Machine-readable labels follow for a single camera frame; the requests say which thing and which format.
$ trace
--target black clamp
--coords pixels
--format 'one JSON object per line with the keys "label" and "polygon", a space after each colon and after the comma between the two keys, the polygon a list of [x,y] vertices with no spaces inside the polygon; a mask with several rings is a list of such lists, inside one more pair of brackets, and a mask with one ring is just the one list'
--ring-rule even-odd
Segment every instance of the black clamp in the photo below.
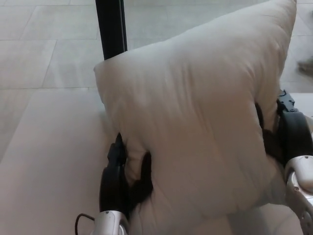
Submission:
{"label": "black clamp", "polygon": [[279,115],[277,136],[282,148],[283,166],[292,158],[313,155],[313,141],[309,126],[304,114],[296,109],[294,104],[290,94],[285,90],[281,91],[277,100]]}
{"label": "black clamp", "polygon": [[125,176],[127,152],[121,134],[111,144],[109,163],[102,172],[99,207],[100,212],[118,211],[129,218],[129,186]]}

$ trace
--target robotic hand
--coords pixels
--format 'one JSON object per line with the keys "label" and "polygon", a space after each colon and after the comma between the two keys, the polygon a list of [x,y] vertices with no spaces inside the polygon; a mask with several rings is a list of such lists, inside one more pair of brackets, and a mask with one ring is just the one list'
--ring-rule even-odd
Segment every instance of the robotic hand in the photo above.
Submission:
{"label": "robotic hand", "polygon": [[[280,151],[278,151],[279,154],[273,155],[276,155],[277,161],[285,167],[286,202],[299,217],[304,234],[313,235],[313,140],[311,132],[305,116],[294,107],[294,100],[286,91],[280,94],[277,103],[279,125],[277,133],[273,136],[278,138],[277,149]],[[266,142],[266,149],[277,153],[267,147]],[[127,235],[131,212],[153,191],[151,154],[147,153],[144,156],[141,179],[131,187],[125,177],[124,166],[127,151],[120,134],[110,147],[108,159],[109,164],[103,170],[101,179],[100,214],[95,219],[95,227],[91,235]]]}
{"label": "robotic hand", "polygon": [[313,141],[303,113],[283,91],[278,98],[278,137],[287,182],[286,202],[300,219],[304,235],[313,235]]}
{"label": "robotic hand", "polygon": [[138,203],[150,196],[153,190],[151,154],[149,152],[145,154],[141,165],[141,179],[131,187],[125,177],[127,151],[121,134],[117,135],[115,143],[111,145],[108,159],[108,166],[104,168],[101,178],[100,214],[94,220],[95,226],[91,235],[127,235],[131,212]]}

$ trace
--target grout line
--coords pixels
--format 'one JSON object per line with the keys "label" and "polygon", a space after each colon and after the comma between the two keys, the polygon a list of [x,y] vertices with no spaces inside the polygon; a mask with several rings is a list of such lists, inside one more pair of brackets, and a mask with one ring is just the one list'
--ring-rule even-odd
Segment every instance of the grout line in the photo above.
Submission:
{"label": "grout line", "polygon": [[54,54],[55,48],[56,48],[56,46],[57,46],[57,43],[58,43],[58,40],[56,40],[56,42],[55,42],[55,44],[54,44],[54,48],[53,48],[53,51],[52,51],[52,54],[51,54],[51,58],[50,58],[50,61],[49,61],[49,65],[48,65],[48,67],[47,67],[47,70],[45,71],[45,76],[44,76],[43,82],[41,83],[40,88],[43,88],[43,85],[44,85],[44,83],[45,83],[45,77],[47,76],[48,70],[49,70],[49,68],[50,68],[50,64],[51,64],[51,61],[52,61],[53,54]]}
{"label": "grout line", "polygon": [[36,6],[34,7],[33,12],[30,14],[30,17],[29,17],[29,19],[28,19],[28,21],[27,21],[27,23],[26,23],[26,25],[25,25],[25,28],[24,28],[24,30],[23,30],[23,33],[22,33],[21,36],[20,36],[20,40],[22,39],[22,37],[23,37],[23,35],[24,35],[25,31],[26,31],[26,28],[27,28],[27,26],[28,26],[28,23],[29,23],[31,17],[33,16],[35,10],[36,10]]}
{"label": "grout line", "polygon": [[28,7],[36,7],[36,6],[95,6],[95,4],[75,4],[75,5],[70,5],[69,3],[64,5],[64,4],[60,4],[60,5],[40,5],[40,4],[36,4],[36,5],[0,5],[1,7],[15,7],[15,6],[28,6]]}
{"label": "grout line", "polygon": [[47,88],[9,88],[9,89],[0,89],[0,91],[25,91],[25,90],[72,90],[72,89],[97,89],[97,87],[47,87]]}

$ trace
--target floor tile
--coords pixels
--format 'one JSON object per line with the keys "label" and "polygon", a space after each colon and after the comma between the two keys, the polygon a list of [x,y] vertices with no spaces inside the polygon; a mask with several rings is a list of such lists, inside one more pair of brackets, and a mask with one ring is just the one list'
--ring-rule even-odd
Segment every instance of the floor tile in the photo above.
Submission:
{"label": "floor tile", "polygon": [[167,6],[166,10],[170,31],[175,36],[227,14],[228,6],[224,4]]}
{"label": "floor tile", "polygon": [[18,40],[34,11],[29,6],[0,7],[0,40]]}
{"label": "floor tile", "polygon": [[69,0],[7,0],[6,6],[68,5]]}
{"label": "floor tile", "polygon": [[313,78],[302,74],[298,70],[297,61],[295,60],[293,55],[289,53],[280,80],[281,82],[301,82],[311,84]]}
{"label": "floor tile", "polygon": [[308,82],[284,82],[280,83],[281,89],[289,93],[313,93],[313,79]]}
{"label": "floor tile", "polygon": [[298,0],[297,3],[313,3],[313,0]]}
{"label": "floor tile", "polygon": [[0,89],[40,87],[55,43],[55,40],[0,41]]}
{"label": "floor tile", "polygon": [[228,6],[228,12],[231,13],[231,12],[234,12],[234,11],[238,11],[238,10],[241,10],[243,8],[253,6],[255,4],[256,3],[254,3],[254,2],[246,2],[246,3],[240,3],[240,4],[238,4],[238,3],[231,3]]}
{"label": "floor tile", "polygon": [[298,4],[297,13],[302,18],[307,27],[313,29],[313,3]]}
{"label": "floor tile", "polygon": [[34,90],[0,91],[0,161]]}
{"label": "floor tile", "polygon": [[22,39],[96,39],[97,30],[95,6],[38,6]]}
{"label": "floor tile", "polygon": [[95,0],[70,0],[70,5],[96,5]]}
{"label": "floor tile", "polygon": [[94,87],[93,68],[102,60],[100,40],[60,40],[53,52],[43,87]]}
{"label": "floor tile", "polygon": [[127,41],[127,47],[128,50],[136,49],[139,47],[144,47],[149,44],[157,43],[164,41],[161,38],[155,38],[155,39],[130,39]]}
{"label": "floor tile", "polygon": [[163,6],[125,7],[128,39],[170,37],[166,8]]}
{"label": "floor tile", "polygon": [[312,35],[313,30],[306,26],[299,14],[295,18],[295,23],[292,31],[293,36]]}
{"label": "floor tile", "polygon": [[306,60],[313,56],[313,36],[293,36],[289,50],[296,61]]}
{"label": "floor tile", "polygon": [[98,29],[98,32],[97,32],[97,39],[101,40],[100,29]]}

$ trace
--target silver metal part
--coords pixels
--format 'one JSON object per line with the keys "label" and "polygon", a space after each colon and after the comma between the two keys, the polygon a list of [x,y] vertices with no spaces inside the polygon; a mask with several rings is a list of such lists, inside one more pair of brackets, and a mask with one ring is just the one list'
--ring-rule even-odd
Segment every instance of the silver metal part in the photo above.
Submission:
{"label": "silver metal part", "polygon": [[101,212],[94,222],[91,235],[128,235],[128,222],[118,211]]}
{"label": "silver metal part", "polygon": [[289,174],[286,202],[298,216],[304,235],[313,235],[313,194],[301,188],[296,173]]}
{"label": "silver metal part", "polygon": [[286,165],[286,177],[294,171],[297,181],[305,191],[313,193],[313,156],[299,156],[292,158]]}

